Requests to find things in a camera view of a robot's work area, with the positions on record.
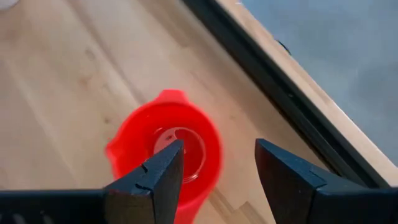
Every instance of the clamp jaw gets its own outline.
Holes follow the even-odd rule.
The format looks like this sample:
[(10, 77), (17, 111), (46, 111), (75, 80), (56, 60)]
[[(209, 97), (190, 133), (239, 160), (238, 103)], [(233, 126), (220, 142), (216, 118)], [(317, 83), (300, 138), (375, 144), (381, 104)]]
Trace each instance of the clamp jaw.
[(176, 140), (103, 189), (1, 191), (0, 224), (172, 224), (182, 171)]
[(255, 157), (278, 224), (398, 222), (398, 188), (363, 187), (264, 139), (256, 140)]

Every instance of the red measuring cup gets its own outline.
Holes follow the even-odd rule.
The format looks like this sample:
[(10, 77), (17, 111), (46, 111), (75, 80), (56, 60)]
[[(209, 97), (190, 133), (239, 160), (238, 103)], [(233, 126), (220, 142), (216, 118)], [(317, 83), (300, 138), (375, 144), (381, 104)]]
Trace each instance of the red measuring cup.
[(163, 90), (133, 111), (106, 146), (118, 179), (176, 139), (184, 141), (183, 184), (175, 224), (191, 224), (221, 171), (221, 142), (209, 118), (180, 90)]

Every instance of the gray surface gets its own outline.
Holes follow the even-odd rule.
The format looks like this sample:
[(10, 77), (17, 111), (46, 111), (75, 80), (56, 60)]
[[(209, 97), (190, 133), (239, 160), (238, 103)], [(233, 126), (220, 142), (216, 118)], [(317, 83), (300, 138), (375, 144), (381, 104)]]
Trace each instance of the gray surface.
[(243, 4), (398, 165), (398, 1)]

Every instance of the wood grain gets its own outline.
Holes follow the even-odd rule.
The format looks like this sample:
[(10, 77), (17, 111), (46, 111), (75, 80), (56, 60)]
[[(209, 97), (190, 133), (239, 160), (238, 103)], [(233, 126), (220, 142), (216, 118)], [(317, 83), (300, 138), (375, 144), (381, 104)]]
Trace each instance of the wood grain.
[(279, 65), (305, 96), (325, 115), (344, 138), (390, 186), (398, 185), (398, 167), (360, 130), (310, 75), (237, 0), (216, 0)]
[(224, 169), (197, 223), (275, 222), (257, 176), (256, 138), (324, 167), (178, 0), (21, 0), (0, 13), (0, 27), (6, 189), (110, 182), (106, 143), (165, 88), (184, 90), (223, 140)]

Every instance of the black metal bar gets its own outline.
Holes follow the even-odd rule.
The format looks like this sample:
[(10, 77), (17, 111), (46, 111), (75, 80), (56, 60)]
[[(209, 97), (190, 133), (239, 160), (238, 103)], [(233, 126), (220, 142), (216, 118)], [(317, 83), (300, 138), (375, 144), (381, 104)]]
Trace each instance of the black metal bar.
[(0, 224), (172, 224), (182, 184), (182, 146), (174, 141), (103, 189), (0, 191)]
[(340, 175), (368, 187), (386, 187), (369, 165), (283, 70), (215, 0), (182, 0), (304, 140)]

